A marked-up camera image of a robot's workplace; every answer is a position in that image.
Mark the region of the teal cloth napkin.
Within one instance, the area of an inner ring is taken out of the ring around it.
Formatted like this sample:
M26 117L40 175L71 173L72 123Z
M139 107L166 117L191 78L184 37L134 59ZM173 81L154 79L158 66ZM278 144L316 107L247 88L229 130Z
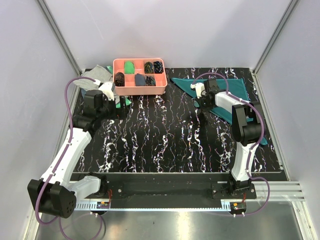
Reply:
M192 99L196 98L196 91L191 89L190 85L193 82L193 79L187 79L187 78L176 78L172 77L170 79L175 85L177 85L181 90L183 90L187 95L189 95ZM236 97L241 98L245 101L250 101L247 89L244 84L244 80L242 78L240 79L228 79L228 86L229 91ZM232 114L228 112L227 110L221 108L221 107L215 107L210 112L229 124L232 124Z

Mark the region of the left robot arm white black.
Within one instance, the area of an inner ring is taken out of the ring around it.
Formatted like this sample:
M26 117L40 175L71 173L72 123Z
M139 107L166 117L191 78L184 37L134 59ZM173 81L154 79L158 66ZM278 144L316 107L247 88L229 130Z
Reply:
M27 191L37 215L52 215L67 219L76 204L90 195L103 198L108 193L106 178L89 173L72 183L71 177L82 152L91 142L103 121L123 120L128 109L121 96L120 107L101 90L88 90L84 96L83 111L73 116L66 139L50 167L40 177L32 179Z

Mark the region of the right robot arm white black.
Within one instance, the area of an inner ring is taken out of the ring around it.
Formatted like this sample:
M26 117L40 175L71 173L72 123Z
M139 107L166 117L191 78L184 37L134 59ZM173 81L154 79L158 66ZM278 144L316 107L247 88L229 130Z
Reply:
M265 133L261 105L259 102L251 103L234 96L228 89L220 89L214 79L203 83L193 82L190 88L195 90L195 100L201 110L209 111L219 107L231 114L236 154L226 190L230 197L239 198L251 188L254 156Z

